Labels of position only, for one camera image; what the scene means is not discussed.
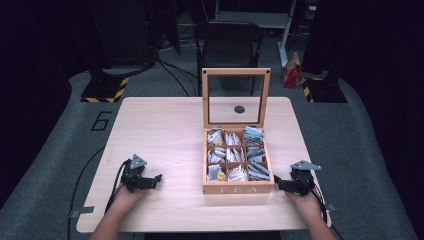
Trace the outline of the black cabinet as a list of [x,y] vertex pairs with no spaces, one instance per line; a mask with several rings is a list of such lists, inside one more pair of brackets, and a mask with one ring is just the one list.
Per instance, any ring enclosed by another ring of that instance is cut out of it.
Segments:
[[144,0],[86,0],[111,67],[148,69],[154,49]]

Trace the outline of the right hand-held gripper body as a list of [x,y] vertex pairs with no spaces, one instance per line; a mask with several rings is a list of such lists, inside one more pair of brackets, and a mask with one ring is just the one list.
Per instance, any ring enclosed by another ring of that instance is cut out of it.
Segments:
[[322,167],[306,160],[291,164],[290,167],[292,169],[290,173],[293,181],[292,191],[305,196],[315,188],[314,177],[311,171],[321,170]]

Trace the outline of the group of white red tea packets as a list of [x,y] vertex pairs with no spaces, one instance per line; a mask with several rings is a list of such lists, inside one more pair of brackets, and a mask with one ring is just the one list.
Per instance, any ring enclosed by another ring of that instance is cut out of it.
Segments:
[[243,165],[245,156],[241,147],[242,141],[236,133],[225,133],[227,179],[229,182],[247,181],[247,170]]

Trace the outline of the person's right hand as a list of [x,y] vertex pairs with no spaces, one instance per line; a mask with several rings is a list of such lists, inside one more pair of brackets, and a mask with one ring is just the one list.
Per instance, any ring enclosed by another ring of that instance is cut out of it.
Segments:
[[312,193],[300,196],[291,192],[286,192],[285,195],[295,204],[299,214],[304,220],[316,220],[322,218],[320,204]]

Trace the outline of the wooden tea box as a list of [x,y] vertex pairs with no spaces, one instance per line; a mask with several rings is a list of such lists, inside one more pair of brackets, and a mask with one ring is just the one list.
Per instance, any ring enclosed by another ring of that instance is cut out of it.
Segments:
[[[273,170],[269,160],[264,130],[265,113],[271,70],[268,68],[204,68],[202,69],[203,98],[203,192],[205,194],[269,193],[274,187]],[[244,128],[253,126],[264,132],[265,157],[263,165],[270,170],[269,181],[210,182],[207,180],[207,134],[220,129],[236,133],[241,141],[247,170],[247,144]]]

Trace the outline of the person's left hand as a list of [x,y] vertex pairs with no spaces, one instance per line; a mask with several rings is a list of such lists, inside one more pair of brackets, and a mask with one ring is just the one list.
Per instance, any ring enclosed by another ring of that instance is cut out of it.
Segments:
[[126,186],[122,185],[117,190],[110,211],[114,214],[126,215],[133,207],[149,194],[148,190],[134,190],[130,192]]

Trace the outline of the group of white yellow tea packets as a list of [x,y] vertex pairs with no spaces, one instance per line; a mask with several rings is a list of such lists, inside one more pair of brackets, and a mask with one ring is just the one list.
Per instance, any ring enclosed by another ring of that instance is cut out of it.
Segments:
[[220,129],[207,134],[207,180],[210,182],[224,182],[227,180],[225,173],[226,148]]

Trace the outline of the black folding chair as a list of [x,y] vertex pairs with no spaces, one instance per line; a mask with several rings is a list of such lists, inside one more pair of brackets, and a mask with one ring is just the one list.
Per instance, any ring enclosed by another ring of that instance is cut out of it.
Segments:
[[195,32],[198,94],[202,94],[203,68],[255,68],[264,33],[251,22],[210,20]]

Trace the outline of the red paper bag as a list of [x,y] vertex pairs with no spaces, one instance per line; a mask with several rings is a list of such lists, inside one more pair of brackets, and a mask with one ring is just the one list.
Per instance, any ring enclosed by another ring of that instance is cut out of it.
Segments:
[[297,52],[293,53],[293,57],[284,66],[283,86],[285,88],[295,88],[301,77],[301,64]]

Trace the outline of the black stand base yellow stripes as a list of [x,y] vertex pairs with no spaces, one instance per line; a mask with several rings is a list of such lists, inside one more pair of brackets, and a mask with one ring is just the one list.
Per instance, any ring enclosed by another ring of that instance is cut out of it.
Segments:
[[128,77],[108,76],[101,80],[91,79],[81,94],[81,102],[113,103],[120,100],[129,82]]
[[301,81],[306,100],[312,103],[346,103],[347,99],[338,83],[323,78],[303,78]]

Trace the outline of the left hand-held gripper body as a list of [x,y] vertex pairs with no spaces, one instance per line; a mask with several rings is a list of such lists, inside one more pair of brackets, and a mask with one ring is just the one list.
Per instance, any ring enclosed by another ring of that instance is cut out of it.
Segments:
[[146,164],[147,162],[137,154],[134,154],[131,159],[124,162],[121,183],[124,184],[130,192],[146,189],[146,181],[141,176]]

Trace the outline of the group of grey green tea packets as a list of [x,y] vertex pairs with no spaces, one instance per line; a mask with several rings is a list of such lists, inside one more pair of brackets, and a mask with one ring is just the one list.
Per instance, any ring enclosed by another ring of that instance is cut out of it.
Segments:
[[251,181],[269,181],[270,170],[263,165],[265,157],[264,132],[253,126],[244,128],[247,144],[247,169]]

